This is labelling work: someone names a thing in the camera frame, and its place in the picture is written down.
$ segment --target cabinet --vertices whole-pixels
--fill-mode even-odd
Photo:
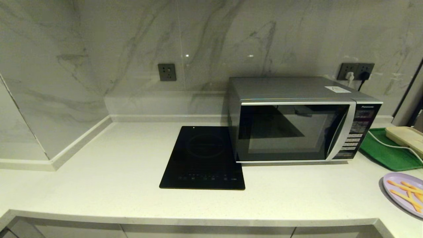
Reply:
[[[122,225],[128,238],[290,238],[294,227]]]
[[[382,238],[374,226],[297,227],[292,238]]]
[[[119,224],[28,220],[44,238],[126,238]]]
[[[4,230],[0,232],[0,238],[18,238],[12,232]]]
[[[18,221],[13,221],[8,227],[18,238],[382,238],[371,225],[228,227],[105,224],[18,218]]]

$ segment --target kitchen counter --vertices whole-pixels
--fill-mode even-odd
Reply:
[[[423,237],[423,222],[382,193],[379,180],[390,171],[360,153],[330,165],[244,166],[244,191],[160,189],[183,125],[219,123],[114,122],[56,172],[0,169],[0,229],[26,216],[121,224],[374,224],[384,237]],[[404,173],[423,178],[423,169]]]

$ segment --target electrical outlet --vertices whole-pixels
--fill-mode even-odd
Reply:
[[[347,80],[345,78],[346,74],[348,72],[353,72],[354,76],[356,76],[356,71],[358,69],[358,63],[342,63],[341,69],[339,70],[338,78],[337,80]]]
[[[359,64],[357,71],[354,73],[358,80],[368,80],[373,70],[374,64]]]
[[[158,64],[160,81],[176,81],[175,64]]]

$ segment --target sticker on microwave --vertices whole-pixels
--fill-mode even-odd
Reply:
[[[338,86],[325,86],[325,88],[334,91],[335,93],[350,93],[350,91]]]

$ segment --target black glass cooktop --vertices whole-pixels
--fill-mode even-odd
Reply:
[[[228,127],[183,126],[160,188],[244,190],[242,167],[233,158]]]

